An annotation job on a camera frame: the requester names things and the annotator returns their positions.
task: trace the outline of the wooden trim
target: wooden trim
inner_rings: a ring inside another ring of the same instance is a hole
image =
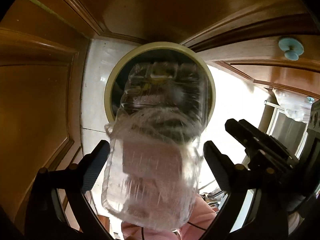
[[[230,65],[252,65],[252,66],[273,66],[302,69],[320,73],[320,64],[311,62],[309,59],[300,58],[299,61],[278,60],[278,59],[243,59],[228,60]]]
[[[99,35],[108,32],[108,28],[103,24],[98,24],[90,12],[84,7],[80,0],[64,0],[74,11]]]
[[[50,165],[46,165],[49,171],[55,171],[59,166],[60,162],[64,158],[64,156],[68,153],[71,146],[74,144],[74,140],[68,138],[67,143],[63,145],[63,147],[59,147],[58,150],[52,155],[48,163]]]
[[[108,217],[98,215],[98,219],[100,220],[101,224],[104,226],[104,228],[110,232],[110,219]]]
[[[225,61],[213,61],[215,64],[225,68],[225,69],[228,69],[230,70],[231,72],[243,77],[244,79],[246,80],[249,80],[249,81],[253,81],[254,79],[252,77],[250,77],[249,75],[247,75],[246,73],[236,69],[235,67],[229,65],[227,62]]]
[[[71,63],[71,66],[69,67],[68,69],[68,76],[69,76],[69,82],[66,86],[66,124],[67,124],[67,134],[68,134],[68,143],[65,145],[64,148],[62,148],[59,153],[57,155],[54,155],[52,158],[54,158],[54,161],[52,162],[52,164],[48,167],[49,170],[53,170],[55,171],[58,166],[60,165],[60,163],[62,162],[62,160],[64,159],[64,157],[66,156],[66,154],[68,153],[68,151],[71,149],[71,147],[73,146],[73,144],[75,143],[74,139],[73,138],[73,135],[74,135],[74,131],[71,131],[70,130],[70,125],[71,125],[71,120],[70,120],[70,111],[69,111],[69,108],[70,108],[70,81],[71,81],[71,72],[72,72],[72,69],[73,68],[76,68],[77,67],[77,64],[78,64],[78,61],[79,61],[79,52],[75,53],[73,55],[73,58],[72,58],[72,63]],[[76,149],[76,152],[75,154],[73,155],[72,159],[75,158],[75,156],[77,155],[77,153],[79,152],[79,150],[81,149],[81,142],[80,142],[80,145],[78,147],[78,149]]]
[[[191,47],[196,43],[238,27],[270,20],[271,18],[283,17],[284,12],[290,16],[306,13],[306,9],[299,0],[287,0],[285,2],[283,0],[263,1],[262,3],[253,4],[252,6],[243,8],[236,13],[229,15],[221,21],[186,39],[181,44]]]
[[[96,33],[64,0],[30,0],[76,29],[85,37]]]
[[[43,3],[41,3],[38,0],[29,0],[30,2],[34,3],[35,5],[41,7],[43,10],[45,10],[46,12],[53,14],[55,17],[57,17],[59,20],[61,20],[62,22],[64,22],[65,24],[69,25],[71,28],[76,29],[71,23],[69,23],[67,20],[65,20],[63,17],[61,17],[59,14],[55,13],[54,11],[52,11],[49,7],[45,6]]]
[[[100,36],[107,37],[107,38],[120,39],[125,41],[132,41],[141,45],[149,43],[149,41],[141,38],[119,34],[119,33],[112,33],[112,32],[104,32],[104,33],[101,33]]]
[[[242,26],[193,44],[189,48],[200,52],[236,42],[289,34],[319,35],[320,32],[310,15],[289,15]]]
[[[72,146],[72,144],[73,144],[73,141],[71,141],[67,138],[60,145],[60,147],[56,150],[56,152],[53,154],[53,156],[49,159],[49,161],[46,163],[45,167],[48,168],[49,171],[54,171],[55,170],[54,167],[56,166],[56,164],[60,160],[59,151],[67,153],[68,150],[70,149],[70,147]],[[25,222],[24,218],[26,215],[27,204],[28,204],[28,200],[29,200],[31,190],[32,190],[32,185],[33,185],[35,178],[36,177],[33,178],[33,180],[31,181],[31,183],[29,184],[28,188],[26,189],[26,191],[24,193],[24,197],[20,200],[19,208],[18,208],[18,211],[17,211],[15,218],[14,218],[15,226],[17,226],[17,228],[22,232],[24,232],[24,222]]]
[[[253,83],[255,84],[260,84],[260,85],[264,85],[264,86],[268,86],[268,87],[272,87],[272,88],[279,88],[279,89],[286,89],[286,90],[291,90],[294,91],[296,93],[300,93],[306,96],[311,96],[313,98],[320,98],[320,95],[316,94],[316,93],[312,93],[303,89],[299,89],[299,88],[295,88],[295,87],[290,87],[290,86],[286,86],[286,85],[282,85],[282,84],[277,84],[277,83],[273,83],[273,82],[266,82],[266,81],[262,81],[262,80],[254,80]]]
[[[74,163],[74,161],[75,161],[76,157],[78,156],[78,154],[79,154],[79,152],[80,152],[81,149],[82,149],[82,147],[80,146],[79,149],[76,151],[75,155],[73,155],[70,164],[71,164],[71,163]]]
[[[56,50],[66,53],[77,53],[76,49],[61,45],[53,41],[45,40],[43,38],[25,33],[0,28],[0,43],[16,45],[17,42],[21,46],[33,46],[40,49]]]
[[[50,62],[52,64],[50,64],[50,66],[63,66],[63,67],[68,67],[68,65],[66,65],[66,62],[63,62],[63,61],[52,61]],[[5,66],[21,66],[21,65],[33,65],[33,66],[36,66],[36,65],[48,65],[48,61],[41,61],[41,60],[32,60],[32,59],[29,59],[29,60],[21,60],[21,59],[16,59],[15,61],[10,61],[10,60],[7,60],[5,57],[4,59],[1,57],[0,59],[0,67],[5,67]]]

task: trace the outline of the screw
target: screw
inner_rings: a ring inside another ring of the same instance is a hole
[[[244,170],[245,167],[242,164],[238,163],[238,164],[235,165],[235,168],[238,171],[242,171],[242,170]]]
[[[47,168],[46,167],[42,167],[41,169],[39,169],[39,173],[40,174],[45,174],[47,172]]]
[[[76,164],[76,163],[71,163],[70,165],[69,165],[69,169],[70,170],[76,170],[78,168],[78,164]]]
[[[273,169],[273,168],[267,168],[266,169],[266,171],[267,171],[267,173],[269,173],[269,174],[274,174],[275,173],[275,170]]]

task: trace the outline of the black cable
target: black cable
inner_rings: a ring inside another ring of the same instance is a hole
[[[142,236],[142,240],[144,240],[143,228],[141,228],[141,236]]]
[[[192,225],[192,226],[194,226],[194,227],[196,227],[196,228],[199,228],[199,229],[201,229],[201,230],[203,230],[203,231],[206,231],[206,229],[204,229],[204,228],[202,228],[202,227],[199,227],[199,226],[197,226],[197,225],[195,225],[195,224],[192,224],[192,223],[190,223],[189,221],[187,222],[188,224],[190,224],[190,225]]]

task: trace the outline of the wooden cabinet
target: wooden cabinet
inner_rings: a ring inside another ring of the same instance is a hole
[[[87,37],[172,41],[195,51],[206,49],[198,43],[211,38],[222,46],[262,36],[318,32],[300,0],[37,1]]]
[[[284,57],[281,36],[253,39],[199,52],[208,63],[256,85],[320,98],[320,36],[290,35],[302,42],[297,61]]]
[[[16,0],[0,22],[0,205],[11,220],[38,169],[66,167],[81,150],[88,45],[30,0]]]

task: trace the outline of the beige ring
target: beige ring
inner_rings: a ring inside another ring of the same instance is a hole
[[[209,122],[209,120],[211,119],[213,110],[214,110],[215,103],[216,103],[216,89],[215,89],[213,77],[211,75],[211,72],[210,72],[207,64],[203,61],[203,59],[201,57],[199,57],[191,49],[188,49],[187,47],[176,44],[176,43],[165,42],[165,41],[148,43],[148,44],[142,45],[140,47],[137,47],[137,48],[131,50],[126,55],[124,55],[121,58],[121,60],[118,61],[116,66],[112,69],[110,76],[108,78],[107,84],[106,84],[106,88],[104,90],[104,109],[106,111],[108,121],[109,122],[115,121],[115,116],[112,112],[112,106],[111,106],[111,92],[112,92],[113,85],[115,83],[116,78],[118,77],[119,72],[131,59],[133,59],[137,55],[139,55],[143,52],[146,52],[146,51],[154,50],[154,49],[171,49],[171,50],[178,51],[178,52],[188,56],[198,66],[203,67],[203,69],[205,70],[205,72],[208,75],[210,85],[211,85],[211,90],[212,90],[211,102],[208,102],[208,106],[210,108],[209,109],[209,116],[208,116],[208,122]]]

